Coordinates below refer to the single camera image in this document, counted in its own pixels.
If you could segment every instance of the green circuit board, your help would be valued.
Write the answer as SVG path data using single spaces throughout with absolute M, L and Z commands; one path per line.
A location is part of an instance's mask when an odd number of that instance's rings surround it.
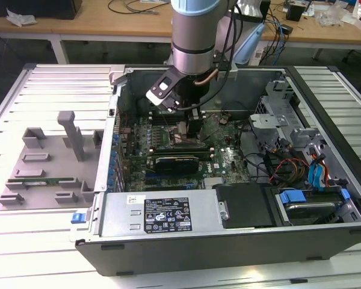
M 238 131 L 234 123 L 220 124 L 220 114 L 208 116 L 202 126 L 198 143 L 184 142 L 180 138 L 170 140 L 175 126 L 153 126 L 148 119 L 139 119 L 133 126 L 121 128 L 121 140 L 125 163 L 125 191 L 204 189 L 205 178 L 221 177 L 223 182 L 249 182 L 250 176 L 243 164 L 234 142 Z M 187 148 L 196 146 L 208 148 L 208 160 L 200 158 L 198 171 L 191 175 L 158 175 L 154 171 L 152 148 L 166 149 L 182 142 Z M 178 156 L 191 156 L 192 152 L 176 153 Z

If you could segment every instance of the warning label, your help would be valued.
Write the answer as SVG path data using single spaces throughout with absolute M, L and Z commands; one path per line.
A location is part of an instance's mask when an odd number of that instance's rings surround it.
M 144 200 L 144 231 L 146 233 L 192 230 L 188 197 Z

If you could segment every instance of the aluminum profile table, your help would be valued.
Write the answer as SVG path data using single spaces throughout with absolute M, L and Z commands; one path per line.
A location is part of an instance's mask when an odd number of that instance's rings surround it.
M 361 94 L 337 70 L 309 66 L 296 69 L 361 159 Z M 308 124 L 315 127 L 306 109 L 299 107 Z
M 104 126 L 112 93 L 109 68 L 39 65 L 23 70 L 0 106 L 0 194 L 27 126 L 62 134 L 55 121 L 62 109 L 74 110 L 83 134 Z M 71 225 L 74 212 L 0 211 L 0 288 L 361 288 L 361 244 L 328 261 L 103 277 L 75 249 L 88 224 Z M 292 284 L 291 279 L 308 283 Z

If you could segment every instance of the floor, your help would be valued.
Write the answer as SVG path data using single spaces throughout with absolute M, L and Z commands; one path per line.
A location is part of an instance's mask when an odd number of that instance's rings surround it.
M 113 42 L 108 43 L 107 54 L 103 53 L 101 42 L 67 41 L 65 44 L 72 64 L 161 64 L 170 54 L 169 44 Z M 359 89 L 361 51 L 353 52 L 346 63 L 342 62 L 348 53 L 346 50 L 323 50 L 318 60 L 312 59 L 313 52 L 313 49 L 286 47 L 276 65 L 336 66 Z M 271 58 L 264 64 L 270 65 L 272 62 Z M 56 59 L 48 42 L 44 40 L 0 41 L 0 103 L 25 63 L 56 63 Z

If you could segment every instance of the gray 3d-printed holder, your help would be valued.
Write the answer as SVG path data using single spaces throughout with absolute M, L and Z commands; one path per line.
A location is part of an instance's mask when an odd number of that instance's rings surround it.
M 90 207 L 103 131 L 82 136 L 72 111 L 61 111 L 58 123 L 67 136 L 44 135 L 27 128 L 23 151 L 0 197 L 0 210 Z

